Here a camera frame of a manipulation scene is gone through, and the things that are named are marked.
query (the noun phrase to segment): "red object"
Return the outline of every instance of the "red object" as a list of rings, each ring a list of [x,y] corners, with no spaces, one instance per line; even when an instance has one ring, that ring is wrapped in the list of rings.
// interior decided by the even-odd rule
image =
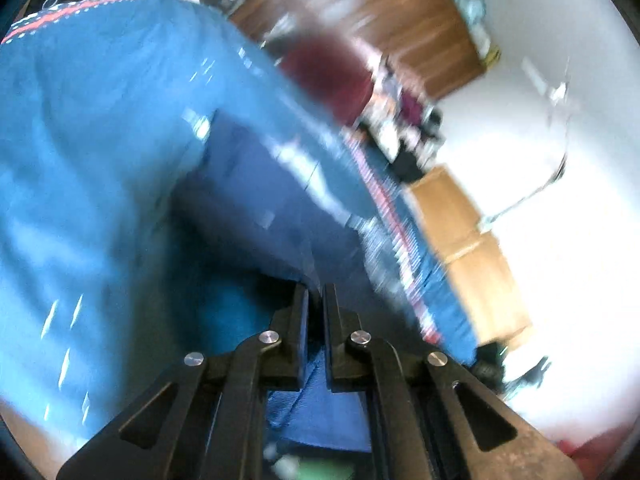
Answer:
[[[406,90],[402,90],[400,94],[402,107],[400,114],[402,118],[411,126],[420,126],[422,124],[422,105],[413,95]]]
[[[371,72],[337,36],[319,34],[299,40],[279,67],[344,126],[353,126],[373,94]]]
[[[567,440],[561,440],[557,446],[575,462],[584,480],[596,480],[631,431],[632,428],[623,426],[606,431],[578,448]]]

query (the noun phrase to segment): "cardboard box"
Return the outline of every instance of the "cardboard box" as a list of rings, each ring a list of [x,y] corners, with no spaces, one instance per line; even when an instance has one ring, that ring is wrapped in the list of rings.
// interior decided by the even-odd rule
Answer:
[[[498,240],[478,230],[481,216],[474,204],[445,166],[410,191],[423,233],[447,267],[479,345],[498,340],[511,351],[524,345],[533,334],[529,313]]]

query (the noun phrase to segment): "wooden furniture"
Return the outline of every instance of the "wooden furniture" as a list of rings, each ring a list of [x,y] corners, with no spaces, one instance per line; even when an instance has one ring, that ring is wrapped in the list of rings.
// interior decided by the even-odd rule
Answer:
[[[416,217],[431,248],[447,267],[479,345],[524,345],[533,327],[498,240],[477,228],[480,214],[444,166],[411,186]]]
[[[414,70],[439,99],[483,74],[476,49],[452,0],[247,0],[232,21],[260,43],[288,14],[357,36]]]

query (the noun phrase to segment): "green object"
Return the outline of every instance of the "green object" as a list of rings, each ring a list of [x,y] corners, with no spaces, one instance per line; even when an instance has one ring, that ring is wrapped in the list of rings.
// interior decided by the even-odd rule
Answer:
[[[349,480],[355,471],[355,466],[347,462],[303,460],[298,470],[298,480]]]

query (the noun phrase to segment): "metal bolt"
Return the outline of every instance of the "metal bolt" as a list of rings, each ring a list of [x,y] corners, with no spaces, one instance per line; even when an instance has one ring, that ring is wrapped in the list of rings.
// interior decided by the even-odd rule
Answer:
[[[204,355],[200,352],[191,352],[184,357],[187,366],[200,366],[204,362]]]
[[[355,332],[351,332],[351,340],[356,343],[356,345],[366,345],[371,341],[371,334],[365,330],[356,330]]]
[[[427,361],[433,366],[444,366],[449,359],[442,352],[431,352],[427,357]]]
[[[271,344],[271,343],[275,343],[278,339],[280,339],[280,334],[278,334],[277,332],[274,332],[273,330],[267,330],[265,332],[262,332],[259,336],[258,339],[263,342],[265,345]]]

